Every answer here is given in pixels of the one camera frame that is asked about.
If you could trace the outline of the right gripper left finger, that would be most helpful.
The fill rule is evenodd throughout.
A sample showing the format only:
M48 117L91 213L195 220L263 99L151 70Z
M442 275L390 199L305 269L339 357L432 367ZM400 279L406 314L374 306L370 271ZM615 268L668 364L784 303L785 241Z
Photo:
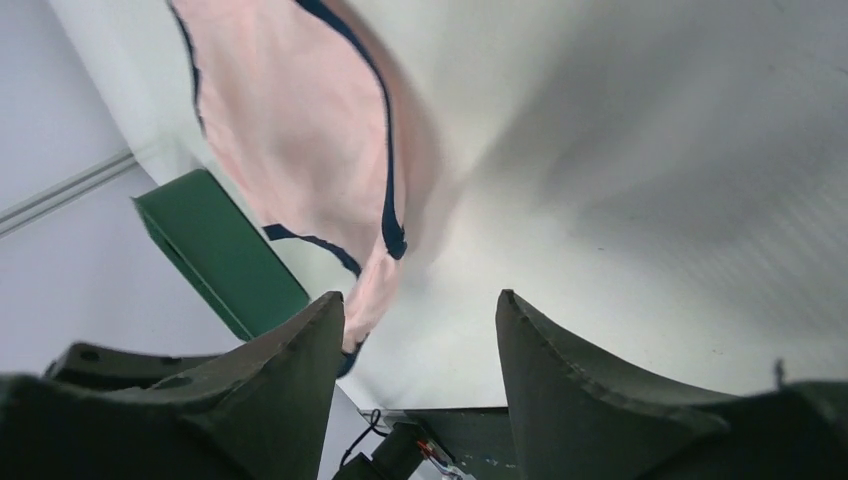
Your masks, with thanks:
M71 345L1 378L5 479L313 479L344 323L329 292L223 354Z

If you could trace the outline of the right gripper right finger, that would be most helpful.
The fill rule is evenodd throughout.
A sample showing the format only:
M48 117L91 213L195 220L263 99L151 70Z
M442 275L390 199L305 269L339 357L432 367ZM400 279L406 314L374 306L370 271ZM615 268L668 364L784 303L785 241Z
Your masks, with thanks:
M498 352L525 479L843 479L847 386L723 394L652 373L557 325L511 290Z

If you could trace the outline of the pink underwear navy trim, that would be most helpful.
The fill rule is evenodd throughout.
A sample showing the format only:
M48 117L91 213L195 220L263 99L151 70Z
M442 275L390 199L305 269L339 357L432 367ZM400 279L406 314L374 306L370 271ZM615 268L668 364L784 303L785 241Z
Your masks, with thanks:
M173 1L206 143L271 241L355 279L339 374L413 252L435 156L400 66L347 1Z

